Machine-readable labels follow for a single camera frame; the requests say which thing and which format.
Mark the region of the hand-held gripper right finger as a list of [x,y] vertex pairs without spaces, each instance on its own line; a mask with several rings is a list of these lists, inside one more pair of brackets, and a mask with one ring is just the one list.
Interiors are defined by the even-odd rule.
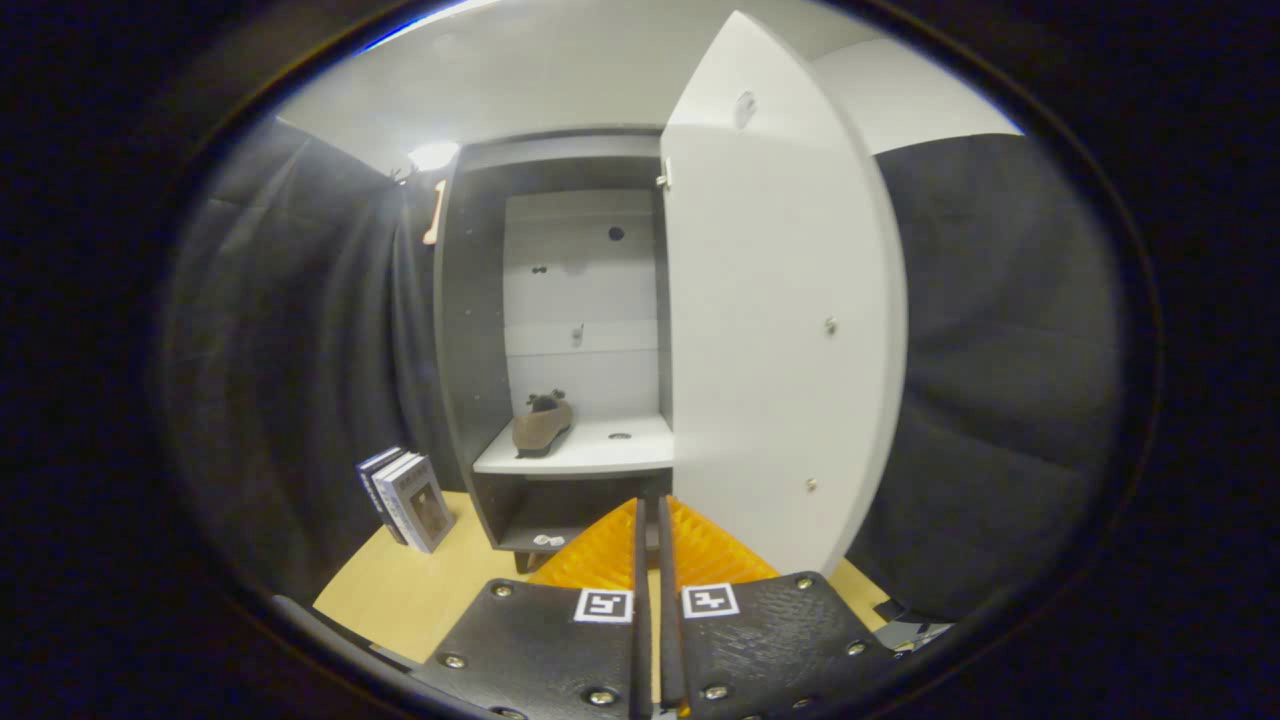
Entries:
[[672,496],[657,502],[660,700],[680,719],[822,719],[901,665],[818,571],[780,574]]

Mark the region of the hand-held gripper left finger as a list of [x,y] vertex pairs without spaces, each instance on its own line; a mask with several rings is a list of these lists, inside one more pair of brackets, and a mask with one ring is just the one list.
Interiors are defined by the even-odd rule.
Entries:
[[626,500],[527,580],[489,580],[411,676],[470,717],[650,717],[645,524]]

